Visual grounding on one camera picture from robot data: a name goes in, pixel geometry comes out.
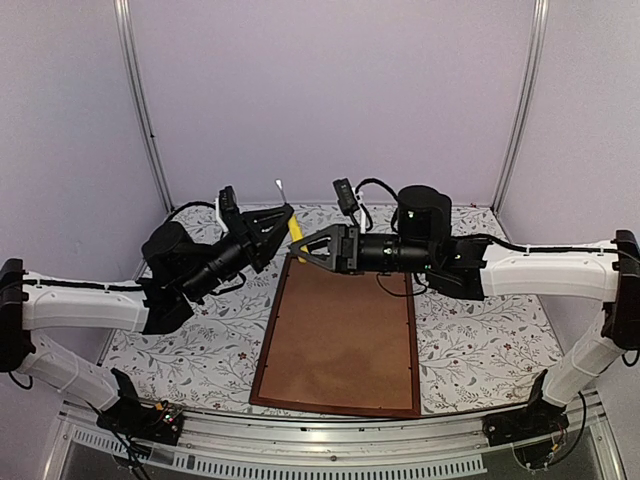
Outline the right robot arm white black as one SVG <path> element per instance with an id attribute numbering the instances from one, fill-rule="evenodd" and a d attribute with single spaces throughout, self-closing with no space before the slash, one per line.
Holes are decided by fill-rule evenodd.
<path id="1" fill-rule="evenodd" d="M 484 300 L 543 295 L 598 300 L 596 321 L 550 369 L 539 374 L 517 427 L 537 436 L 616 359 L 639 349 L 639 244 L 619 230 L 611 240 L 568 246 L 522 246 L 490 234 L 455 236 L 452 201 L 432 187 L 395 194 L 389 234 L 357 221 L 332 224 L 292 243 L 292 254 L 338 274 L 422 275 L 446 297 Z"/>

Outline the yellow handled screwdriver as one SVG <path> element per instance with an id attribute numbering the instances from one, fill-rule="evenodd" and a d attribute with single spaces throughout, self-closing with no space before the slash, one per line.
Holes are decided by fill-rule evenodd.
<path id="1" fill-rule="evenodd" d="M 281 199 L 283 200 L 284 203 L 287 203 L 287 198 L 286 198 L 286 194 L 285 194 L 285 191 L 284 191 L 284 186 L 283 186 L 282 180 L 279 179 L 279 178 L 276 178 L 274 183 L 275 183 L 275 185 L 276 185 L 276 187 L 277 187 L 277 189 L 278 189 L 278 191 L 280 193 Z M 298 223 L 298 220 L 297 220 L 297 217 L 296 217 L 295 214 L 293 214 L 291 216 L 291 218 L 289 219 L 288 228 L 289 228 L 289 233 L 290 233 L 290 236 L 291 236 L 291 239 L 292 239 L 293 242 L 296 242 L 296 241 L 299 241 L 299 240 L 303 239 L 304 235 L 302 233 L 301 227 L 300 227 L 300 225 Z"/>

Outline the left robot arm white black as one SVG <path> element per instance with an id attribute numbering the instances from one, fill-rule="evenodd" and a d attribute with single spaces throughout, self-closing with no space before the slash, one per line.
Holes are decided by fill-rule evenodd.
<path id="1" fill-rule="evenodd" d="M 57 327 L 108 328 L 142 335 L 178 330 L 210 294 L 236 290 L 244 271 L 262 272 L 288 234 L 291 205 L 242 212 L 232 202 L 216 207 L 222 235 L 198 243 L 170 219 L 142 247 L 148 278 L 104 283 L 29 273 L 19 258 L 1 268 L 1 370 L 37 378 L 75 396 L 128 434 L 148 426 L 129 376 L 79 357 L 43 335 Z"/>

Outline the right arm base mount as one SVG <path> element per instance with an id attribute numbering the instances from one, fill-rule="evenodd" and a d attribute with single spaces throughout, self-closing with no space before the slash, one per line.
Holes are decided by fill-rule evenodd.
<path id="1" fill-rule="evenodd" d="M 534 402 L 516 410 L 486 415 L 482 431 L 490 446 L 524 441 L 560 432 L 569 426 L 565 407 L 545 401 Z"/>

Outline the red-brown wooden picture frame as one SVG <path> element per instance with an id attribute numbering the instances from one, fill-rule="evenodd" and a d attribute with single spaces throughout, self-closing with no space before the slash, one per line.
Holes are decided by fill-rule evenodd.
<path id="1" fill-rule="evenodd" d="M 340 275 L 287 255 L 253 405 L 385 418 L 421 415 L 412 279 Z"/>

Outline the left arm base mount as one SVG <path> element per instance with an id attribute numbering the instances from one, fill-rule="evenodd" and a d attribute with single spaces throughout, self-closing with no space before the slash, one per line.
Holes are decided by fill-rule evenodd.
<path id="1" fill-rule="evenodd" d="M 144 405 L 138 399 L 120 398 L 99 411 L 97 426 L 134 439 L 176 446 L 184 426 L 183 408 L 167 400 Z"/>

